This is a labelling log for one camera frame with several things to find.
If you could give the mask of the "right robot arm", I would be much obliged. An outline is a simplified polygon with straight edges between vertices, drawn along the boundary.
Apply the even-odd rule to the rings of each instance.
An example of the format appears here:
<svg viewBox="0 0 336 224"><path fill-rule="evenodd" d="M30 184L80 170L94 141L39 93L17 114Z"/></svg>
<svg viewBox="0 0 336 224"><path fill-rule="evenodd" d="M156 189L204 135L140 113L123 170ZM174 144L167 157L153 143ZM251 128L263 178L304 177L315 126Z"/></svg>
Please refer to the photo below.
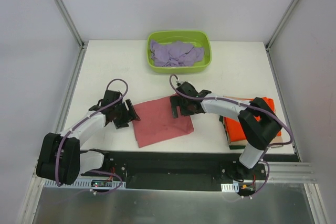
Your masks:
<svg viewBox="0 0 336 224"><path fill-rule="evenodd" d="M186 81L177 84L170 104L174 118L209 113L240 124L247 145L238 161L226 169L227 176L236 181L248 179L255 173L256 164L282 129L273 110L262 98L241 101L220 97L209 90L198 92Z"/></svg>

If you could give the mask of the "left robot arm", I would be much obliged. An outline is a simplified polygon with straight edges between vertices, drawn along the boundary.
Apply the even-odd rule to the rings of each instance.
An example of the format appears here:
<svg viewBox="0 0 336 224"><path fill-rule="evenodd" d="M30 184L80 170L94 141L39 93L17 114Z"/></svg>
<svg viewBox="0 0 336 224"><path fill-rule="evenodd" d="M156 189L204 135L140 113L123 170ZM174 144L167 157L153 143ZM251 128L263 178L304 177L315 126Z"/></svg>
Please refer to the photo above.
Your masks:
<svg viewBox="0 0 336 224"><path fill-rule="evenodd" d="M82 153L80 148L97 131L109 123L116 129L139 121L131 100L122 101L119 91L106 90L104 97L89 108L86 115L69 129L60 133L48 133L43 139L36 175L53 180L57 186L71 185L80 174L94 170L99 176L110 173L111 164L97 151Z"/></svg>

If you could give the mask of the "pink t-shirt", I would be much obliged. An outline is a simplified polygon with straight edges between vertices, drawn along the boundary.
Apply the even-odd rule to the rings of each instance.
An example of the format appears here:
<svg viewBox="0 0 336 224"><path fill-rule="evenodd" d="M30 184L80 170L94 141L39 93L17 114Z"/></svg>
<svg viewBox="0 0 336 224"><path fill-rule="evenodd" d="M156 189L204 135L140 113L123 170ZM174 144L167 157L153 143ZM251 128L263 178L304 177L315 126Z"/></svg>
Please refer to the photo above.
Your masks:
<svg viewBox="0 0 336 224"><path fill-rule="evenodd" d="M173 117L169 97L136 104L134 109L140 118L133 121L139 148L194 132L190 116Z"/></svg>

